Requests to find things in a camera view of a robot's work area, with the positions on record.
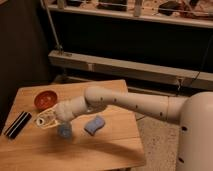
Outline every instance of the metal shelf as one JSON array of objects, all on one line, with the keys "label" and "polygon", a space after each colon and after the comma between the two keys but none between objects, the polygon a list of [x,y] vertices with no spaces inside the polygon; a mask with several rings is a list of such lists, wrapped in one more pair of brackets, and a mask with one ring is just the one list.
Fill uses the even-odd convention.
[{"label": "metal shelf", "polygon": [[79,7],[73,6],[65,6],[64,8],[58,8],[58,5],[49,4],[48,8],[50,11],[58,11],[65,13],[76,13],[76,14],[84,14],[84,15],[95,15],[95,16],[103,16],[103,17],[112,17],[112,18],[121,18],[128,20],[140,20],[140,21],[149,21],[149,22],[158,22],[158,23],[166,23],[166,24],[176,24],[176,25],[184,25],[184,26],[192,26],[192,27],[200,27],[200,28],[213,28],[213,21],[210,20],[201,20],[201,19],[190,19],[190,18],[181,18],[174,16],[164,16],[164,15],[153,15],[150,13],[148,15],[146,12],[143,12],[144,8],[140,8],[141,12],[139,12],[139,16],[135,16],[137,11],[134,7],[134,3],[131,3],[131,9],[128,7],[127,11],[113,11],[113,10],[103,10],[97,9],[94,6],[83,5]]}]

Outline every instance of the floor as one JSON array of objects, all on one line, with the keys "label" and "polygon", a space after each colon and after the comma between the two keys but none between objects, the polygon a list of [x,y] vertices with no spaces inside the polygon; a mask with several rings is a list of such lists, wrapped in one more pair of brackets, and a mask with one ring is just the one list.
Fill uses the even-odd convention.
[{"label": "floor", "polygon": [[[141,117],[141,114],[136,114],[136,118]],[[147,164],[131,171],[174,171],[179,127],[150,117],[143,117],[137,123]]]}]

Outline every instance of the wall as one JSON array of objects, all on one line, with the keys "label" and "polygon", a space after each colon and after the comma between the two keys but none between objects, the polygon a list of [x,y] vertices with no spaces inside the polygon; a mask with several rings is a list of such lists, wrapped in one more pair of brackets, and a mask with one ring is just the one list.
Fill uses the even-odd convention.
[{"label": "wall", "polygon": [[39,5],[39,0],[0,5],[0,128],[19,87],[46,84],[52,78]]}]

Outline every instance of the shelf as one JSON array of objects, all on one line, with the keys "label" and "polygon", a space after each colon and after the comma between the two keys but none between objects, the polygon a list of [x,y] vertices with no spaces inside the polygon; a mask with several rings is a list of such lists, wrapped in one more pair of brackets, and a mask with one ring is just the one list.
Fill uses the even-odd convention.
[{"label": "shelf", "polygon": [[201,7],[204,8],[202,3],[199,3],[194,8],[194,11],[188,11],[188,14],[193,15],[193,19],[189,18],[189,16],[183,17],[186,15],[186,11],[182,10],[173,10],[172,15],[166,16],[164,14],[160,14],[158,12],[159,5],[165,0],[145,0],[140,7],[140,15],[134,16],[134,9],[135,9],[135,2],[134,0],[129,0],[128,4],[126,5],[125,11],[115,11],[115,10],[106,10],[106,9],[98,9],[97,6],[99,2],[97,0],[91,0],[89,2],[83,1],[79,7],[74,6],[66,6],[63,9],[59,9],[57,4],[50,4],[48,8],[51,11],[59,11],[59,12],[66,12],[66,13],[77,13],[77,14],[85,14],[85,15],[95,15],[95,16],[104,16],[104,17],[113,17],[113,18],[122,18],[122,19],[129,19],[129,20],[141,20],[141,21],[149,21],[149,22],[159,22],[159,23],[167,23],[167,24],[177,24],[177,25],[185,25],[185,26],[193,26],[193,27],[201,27],[201,28],[213,28],[213,2],[210,2],[209,11],[204,12],[199,10]]}]

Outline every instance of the wire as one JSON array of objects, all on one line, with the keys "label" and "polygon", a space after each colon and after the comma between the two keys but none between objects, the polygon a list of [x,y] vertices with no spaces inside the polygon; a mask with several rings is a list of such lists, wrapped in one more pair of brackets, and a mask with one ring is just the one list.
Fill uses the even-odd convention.
[{"label": "wire", "polygon": [[141,118],[136,119],[136,121],[140,121],[141,119],[145,118],[146,116],[142,116]]},{"label": "wire", "polygon": [[192,85],[192,84],[197,80],[197,78],[199,77],[201,71],[203,70],[204,65],[205,65],[205,62],[206,62],[206,58],[207,58],[208,53],[209,53],[210,45],[211,45],[212,41],[213,41],[213,34],[212,34],[211,37],[209,38],[209,41],[208,41],[206,50],[205,50],[204,55],[203,55],[202,63],[201,63],[201,66],[200,66],[200,69],[199,69],[197,75],[196,75],[195,78],[189,83],[189,85],[186,86],[186,87],[189,87],[189,88],[190,88],[191,85]]}]

